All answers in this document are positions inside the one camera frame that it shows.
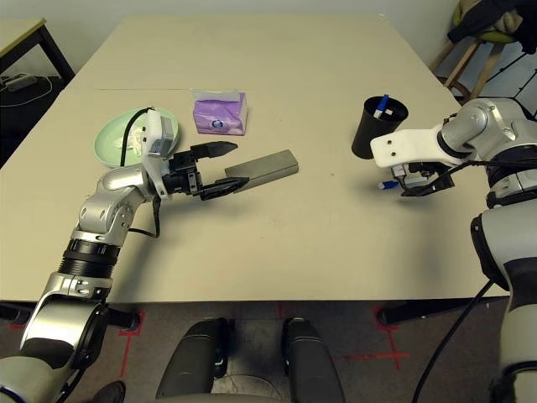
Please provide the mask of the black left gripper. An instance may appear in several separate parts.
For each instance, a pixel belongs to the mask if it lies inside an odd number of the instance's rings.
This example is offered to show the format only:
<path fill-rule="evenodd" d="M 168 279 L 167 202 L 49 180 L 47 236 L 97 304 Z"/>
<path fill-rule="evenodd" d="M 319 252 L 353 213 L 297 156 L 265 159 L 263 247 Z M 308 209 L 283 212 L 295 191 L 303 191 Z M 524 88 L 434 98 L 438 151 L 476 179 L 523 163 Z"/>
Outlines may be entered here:
<path fill-rule="evenodd" d="M 169 194 L 185 193 L 197 196 L 202 201 L 229 195 L 243 188 L 248 177 L 227 177 L 213 184 L 202 186 L 201 175 L 197 169 L 198 159 L 216 158 L 228 154 L 237 148 L 237 144 L 228 141 L 214 141 L 197 144 L 188 151 L 175 153 L 168 160 L 168 172 L 162 177 L 164 187 Z"/>

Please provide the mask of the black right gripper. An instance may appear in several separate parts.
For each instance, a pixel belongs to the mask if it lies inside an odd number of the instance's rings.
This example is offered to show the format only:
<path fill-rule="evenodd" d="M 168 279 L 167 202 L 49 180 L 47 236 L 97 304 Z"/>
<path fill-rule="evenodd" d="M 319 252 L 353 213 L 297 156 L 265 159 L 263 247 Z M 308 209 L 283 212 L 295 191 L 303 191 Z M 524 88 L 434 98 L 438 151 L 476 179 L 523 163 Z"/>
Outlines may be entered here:
<path fill-rule="evenodd" d="M 435 181 L 446 173 L 450 167 L 438 162 L 412 162 L 399 164 L 390 168 L 393 177 L 400 182 L 404 190 L 401 196 L 422 197 L 438 191 L 444 186 Z"/>

